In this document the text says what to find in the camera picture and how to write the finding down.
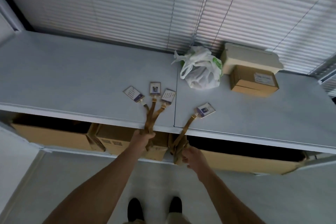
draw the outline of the person's left hand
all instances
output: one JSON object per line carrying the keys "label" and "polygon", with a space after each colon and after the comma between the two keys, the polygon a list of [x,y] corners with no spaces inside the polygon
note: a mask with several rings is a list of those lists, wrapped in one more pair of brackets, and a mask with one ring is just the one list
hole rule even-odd
{"label": "person's left hand", "polygon": [[140,130],[137,129],[134,131],[131,142],[129,143],[129,148],[133,148],[134,150],[139,150],[142,153],[146,150],[146,145],[148,144],[148,140],[155,137],[155,133],[152,134],[140,134]]}

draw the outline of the black shoe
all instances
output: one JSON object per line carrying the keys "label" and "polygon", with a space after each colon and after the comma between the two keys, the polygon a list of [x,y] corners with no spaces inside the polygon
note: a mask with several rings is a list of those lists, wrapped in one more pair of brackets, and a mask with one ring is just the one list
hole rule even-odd
{"label": "black shoe", "polygon": [[129,201],[127,208],[127,218],[129,222],[133,222],[136,219],[145,221],[140,201],[137,198],[132,198],[131,201]]}
{"label": "black shoe", "polygon": [[182,213],[182,201],[179,197],[174,197],[170,202],[170,213]]}

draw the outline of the pants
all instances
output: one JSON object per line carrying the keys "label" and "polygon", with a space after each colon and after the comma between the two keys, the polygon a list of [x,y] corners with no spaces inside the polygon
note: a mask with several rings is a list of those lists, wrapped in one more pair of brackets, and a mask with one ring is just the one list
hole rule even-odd
{"label": "pants", "polygon": [[[142,220],[135,220],[133,222],[126,222],[124,224],[146,224],[146,222]],[[186,217],[183,216],[182,213],[169,213],[166,224],[191,224]]]}

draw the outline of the gray floor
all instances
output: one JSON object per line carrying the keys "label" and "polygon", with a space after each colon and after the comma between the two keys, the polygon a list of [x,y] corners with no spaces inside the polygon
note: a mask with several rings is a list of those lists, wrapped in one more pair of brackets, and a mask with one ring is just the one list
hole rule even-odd
{"label": "gray floor", "polygon": [[[47,153],[5,223],[37,224],[76,186],[113,159]],[[229,188],[266,223],[336,223],[336,166],[284,176],[218,172]],[[169,201],[179,195],[192,223],[220,223],[203,185],[192,170],[138,162],[109,223],[127,220],[127,204],[137,197],[147,223],[164,223]]]}

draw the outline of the hand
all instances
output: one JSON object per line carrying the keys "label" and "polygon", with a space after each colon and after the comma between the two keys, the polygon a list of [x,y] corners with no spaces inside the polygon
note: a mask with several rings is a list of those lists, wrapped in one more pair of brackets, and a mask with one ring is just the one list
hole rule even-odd
{"label": "hand", "polygon": [[155,137],[155,133],[140,134],[140,130],[137,129],[133,133],[133,136],[131,138],[131,142],[129,143],[128,148],[142,153],[144,150],[146,150],[146,145],[148,144],[148,140],[153,137]]}
{"label": "hand", "polygon": [[188,163],[188,168],[191,168],[195,171],[200,181],[202,181],[204,176],[207,176],[209,173],[213,172],[209,167],[203,153],[193,146],[184,149],[182,151],[182,157],[183,162]]}

